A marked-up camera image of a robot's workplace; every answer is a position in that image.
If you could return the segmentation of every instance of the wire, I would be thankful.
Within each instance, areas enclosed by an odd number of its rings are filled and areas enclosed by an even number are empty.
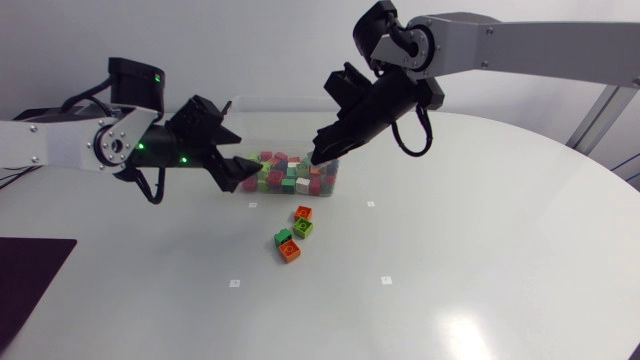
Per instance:
[[[629,181],[631,181],[631,180],[633,180],[633,179],[637,178],[638,176],[640,176],[640,173],[637,173],[637,174],[633,175],[632,177],[628,178],[628,179],[627,179],[627,180],[625,180],[625,181],[626,181],[626,182],[629,182]]]
[[[62,107],[60,108],[60,113],[66,113],[68,112],[71,107],[73,107],[73,105],[79,103],[82,100],[85,99],[89,99],[89,97],[99,93],[100,91],[108,88],[109,86],[111,86],[111,84],[113,84],[113,82],[115,81],[115,77],[114,76],[109,76],[107,78],[107,80],[101,82],[100,84],[92,87],[89,90],[85,90],[83,92],[81,92],[78,95],[72,96],[69,99],[67,99],[67,101],[64,102],[64,104],[62,104]]]
[[[611,171],[616,170],[616,169],[617,169],[617,168],[619,168],[620,166],[622,166],[622,165],[624,165],[624,164],[628,163],[629,161],[631,161],[631,160],[633,160],[633,159],[637,158],[638,156],[640,156],[640,153],[638,153],[638,154],[636,154],[635,156],[632,156],[632,157],[630,157],[629,159],[627,159],[627,160],[625,160],[625,161],[621,162],[618,166],[616,166],[616,167],[614,167],[613,169],[611,169]]]
[[[398,131],[398,124],[396,124],[396,121],[391,123],[391,130],[393,130],[393,137],[396,139],[398,146],[400,146],[405,154],[413,157],[420,157],[426,154],[427,151],[429,151],[429,149],[431,148],[431,143],[433,143],[433,131],[431,129],[431,122],[429,121],[429,115],[427,115],[427,110],[418,105],[416,106],[416,114],[418,115],[420,125],[422,125],[422,128],[424,129],[424,132],[427,136],[427,143],[424,145],[424,149],[422,149],[421,151],[411,151],[404,145],[404,142],[402,142],[402,139],[400,138],[400,132]]]

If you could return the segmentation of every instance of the round tabletop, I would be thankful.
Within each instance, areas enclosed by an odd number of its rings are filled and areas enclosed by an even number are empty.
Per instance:
[[[0,192],[0,234],[78,245],[4,358],[628,358],[640,194],[537,134],[431,115],[426,156],[385,131],[329,198],[170,169],[154,206],[105,174],[26,176]],[[417,148],[415,121],[400,127]],[[298,205],[314,230],[287,264],[273,236]]]

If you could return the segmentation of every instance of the stacked blocks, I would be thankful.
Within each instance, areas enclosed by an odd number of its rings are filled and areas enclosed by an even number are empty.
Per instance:
[[[279,233],[277,233],[273,239],[276,241],[276,246],[280,246],[285,242],[291,240],[293,238],[293,234],[289,229],[282,229]]]
[[[311,221],[304,218],[299,218],[298,221],[296,221],[295,225],[293,225],[293,233],[303,239],[311,235],[312,231],[313,224],[311,223]]]
[[[283,194],[295,194],[296,193],[296,181],[294,179],[282,180],[282,193]]]
[[[254,192],[258,189],[258,177],[251,176],[242,182],[242,190],[246,192]]]

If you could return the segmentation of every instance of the toy block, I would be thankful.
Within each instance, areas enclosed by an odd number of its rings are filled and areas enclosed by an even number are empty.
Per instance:
[[[261,161],[267,161],[269,159],[271,159],[273,157],[273,155],[271,154],[271,151],[261,151],[260,152],[260,160]]]
[[[251,176],[242,182],[242,190],[246,192],[254,192],[258,189],[258,177]]]
[[[308,194],[310,183],[311,183],[311,180],[309,179],[298,178],[296,180],[296,191],[301,194]]]
[[[313,196],[320,196],[321,188],[322,182],[320,181],[320,176],[311,178],[311,183],[309,184],[309,194]]]
[[[258,179],[258,191],[269,192],[269,184],[267,184],[267,180]]]
[[[267,176],[267,184],[271,187],[279,187],[282,185],[282,179],[284,179],[284,173],[280,170],[271,170]]]
[[[293,234],[289,229],[282,229],[279,233],[277,233],[273,239],[276,241],[276,246],[280,246],[287,241],[293,239]]]
[[[314,176],[320,176],[320,174],[322,173],[320,172],[319,168],[314,166],[311,168],[311,170],[309,170],[309,174],[311,175],[311,177],[314,177]]]
[[[247,156],[247,159],[254,161],[254,162],[260,162],[262,159],[260,158],[260,154],[258,153],[251,153],[249,154],[249,156]]]
[[[296,180],[284,179],[282,180],[282,193],[283,194],[295,194],[296,193]]]
[[[285,153],[277,152],[273,155],[273,157],[280,161],[289,161],[289,157]]]
[[[322,185],[322,189],[320,194],[322,195],[331,195],[333,194],[333,185]]]
[[[336,176],[335,175],[327,175],[324,177],[324,184],[327,186],[333,186],[336,184]]]
[[[293,215],[293,219],[298,221],[298,219],[302,218],[305,220],[311,220],[311,216],[313,215],[313,209],[308,208],[306,206],[298,206],[298,210],[296,210],[295,215]]]
[[[278,250],[280,250],[280,254],[282,254],[287,263],[300,257],[300,248],[293,239],[278,246]]]
[[[296,169],[294,168],[287,168],[287,179],[296,179]]]
[[[306,239],[309,235],[311,235],[312,231],[313,224],[307,219],[300,218],[298,219],[298,221],[296,221],[295,225],[293,225],[293,233],[303,239]]]
[[[300,163],[296,166],[296,174],[298,177],[309,177],[309,165]]]

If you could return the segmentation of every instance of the clear plastic container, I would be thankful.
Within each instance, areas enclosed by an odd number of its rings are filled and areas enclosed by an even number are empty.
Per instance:
[[[331,98],[237,97],[232,101],[223,125],[242,137],[242,143],[220,149],[225,156],[241,156],[263,165],[236,191],[333,194],[339,161],[320,166],[309,161],[317,130],[336,120],[339,108]]]

